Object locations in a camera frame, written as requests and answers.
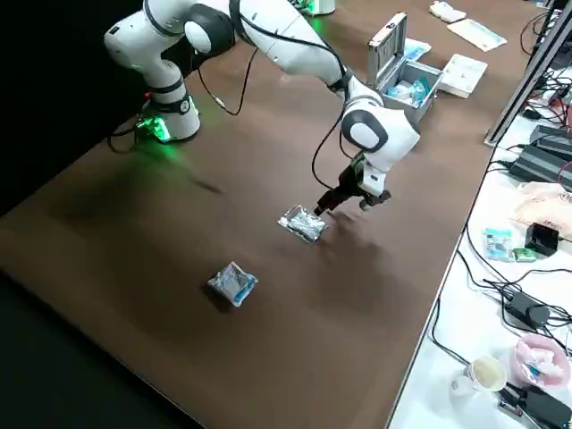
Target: white robotic arm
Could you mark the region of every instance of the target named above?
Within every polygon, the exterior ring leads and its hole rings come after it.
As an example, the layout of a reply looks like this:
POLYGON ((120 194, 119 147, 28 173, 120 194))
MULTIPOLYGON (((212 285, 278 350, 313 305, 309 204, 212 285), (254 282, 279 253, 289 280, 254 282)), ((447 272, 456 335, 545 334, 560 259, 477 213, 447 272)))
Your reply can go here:
POLYGON ((190 44, 210 56, 232 48, 237 34, 286 73, 315 76, 343 99, 341 132, 361 152, 340 175, 340 185, 320 198, 315 212, 334 209, 353 196, 363 198, 360 206, 364 209, 389 197, 385 175, 418 142, 418 133, 403 111, 383 107, 379 94, 343 65, 288 0, 144 2, 143 11, 105 34, 105 43, 118 63, 143 74, 152 87, 150 107, 158 110, 156 114, 167 128, 181 130, 170 132, 172 136, 190 137, 185 133, 194 134, 199 121, 184 85, 179 85, 181 73, 161 58, 161 52, 181 38, 183 29, 190 44), (188 109, 183 111, 181 107, 187 104, 188 109))

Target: black box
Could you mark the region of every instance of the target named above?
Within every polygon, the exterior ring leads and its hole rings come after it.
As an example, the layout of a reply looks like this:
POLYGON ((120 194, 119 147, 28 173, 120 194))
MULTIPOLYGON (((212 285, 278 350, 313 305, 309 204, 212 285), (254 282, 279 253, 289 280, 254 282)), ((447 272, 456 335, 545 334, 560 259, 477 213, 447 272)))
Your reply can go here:
POLYGON ((559 233, 548 226, 533 223, 526 230, 526 248, 549 257, 558 249, 559 233))

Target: black power adapter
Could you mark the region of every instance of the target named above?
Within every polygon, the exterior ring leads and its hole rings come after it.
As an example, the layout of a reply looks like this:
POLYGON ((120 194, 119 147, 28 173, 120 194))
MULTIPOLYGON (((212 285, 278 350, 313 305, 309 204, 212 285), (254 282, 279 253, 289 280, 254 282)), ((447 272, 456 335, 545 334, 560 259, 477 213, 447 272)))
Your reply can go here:
POLYGON ((526 230, 525 248, 550 257, 558 250, 559 232, 539 223, 533 223, 526 230))
POLYGON ((550 429, 566 428, 572 421, 572 410, 536 386, 530 386, 521 406, 529 416, 550 429))
POLYGON ((522 292, 515 292, 513 298, 506 303, 507 312, 532 329, 545 326, 551 311, 540 302, 522 292))

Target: wooden tabletop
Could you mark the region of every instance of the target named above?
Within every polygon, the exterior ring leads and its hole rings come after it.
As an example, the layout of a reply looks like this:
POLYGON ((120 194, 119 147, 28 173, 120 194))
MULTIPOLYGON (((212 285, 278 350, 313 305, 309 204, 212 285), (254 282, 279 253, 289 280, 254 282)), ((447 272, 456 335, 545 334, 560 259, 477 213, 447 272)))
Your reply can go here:
MULTIPOLYGON (((508 40, 483 53, 430 15, 429 1, 337 3, 313 25, 362 77, 367 40, 399 11, 408 36, 433 46, 421 62, 442 68, 462 54, 489 64, 469 99, 435 100, 384 205, 362 214, 350 200, 325 214, 314 245, 276 223, 323 194, 310 161, 341 101, 259 55, 239 117, 193 75, 194 140, 126 156, 102 143, 0 221, 7 273, 209 428, 383 424, 483 175, 484 134, 525 69, 520 30, 537 13, 519 0, 457 0, 508 40), (233 310, 205 292, 231 260, 259 280, 233 310)), ((251 49, 202 68, 231 108, 251 49)), ((347 163, 336 135, 317 172, 335 183, 347 163)))

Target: metal case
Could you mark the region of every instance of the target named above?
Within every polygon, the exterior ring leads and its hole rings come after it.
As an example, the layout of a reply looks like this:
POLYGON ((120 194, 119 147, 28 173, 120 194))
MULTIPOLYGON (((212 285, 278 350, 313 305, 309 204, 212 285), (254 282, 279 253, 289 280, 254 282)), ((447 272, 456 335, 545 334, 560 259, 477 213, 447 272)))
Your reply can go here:
POLYGON ((407 22, 406 13, 397 13, 369 41, 367 84, 379 92, 386 107, 403 110, 409 121, 417 125, 436 98, 442 71, 416 61, 409 61, 404 56, 407 22), (385 94, 387 88, 395 86, 400 80, 412 83, 421 77, 427 79, 430 90, 419 107, 385 94))

